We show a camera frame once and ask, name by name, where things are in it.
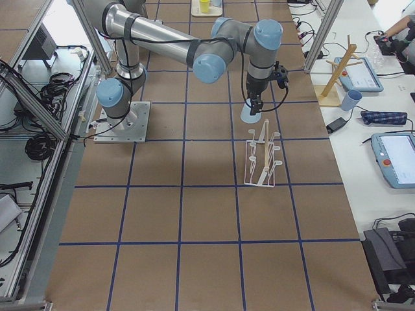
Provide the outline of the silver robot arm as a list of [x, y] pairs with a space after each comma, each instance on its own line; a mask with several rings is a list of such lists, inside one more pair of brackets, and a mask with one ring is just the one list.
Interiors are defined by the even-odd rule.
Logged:
[[276, 60], [283, 27], [273, 19], [251, 26], [220, 17], [213, 24], [211, 37], [200, 39], [130, 12], [120, 1], [88, 1], [85, 9], [91, 24], [105, 36], [184, 63], [206, 84], [215, 83], [238, 53], [248, 55], [241, 89], [251, 116], [264, 111], [261, 94], [269, 82], [288, 88], [288, 72]]

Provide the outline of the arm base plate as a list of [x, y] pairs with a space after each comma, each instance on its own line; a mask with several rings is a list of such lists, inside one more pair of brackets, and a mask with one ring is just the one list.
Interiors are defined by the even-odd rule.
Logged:
[[126, 118], [118, 123], [117, 120], [107, 118], [104, 109], [101, 109], [101, 118], [106, 121], [97, 125], [97, 135], [93, 137], [96, 143], [144, 143], [147, 136], [148, 118], [150, 115], [149, 101], [133, 101]]

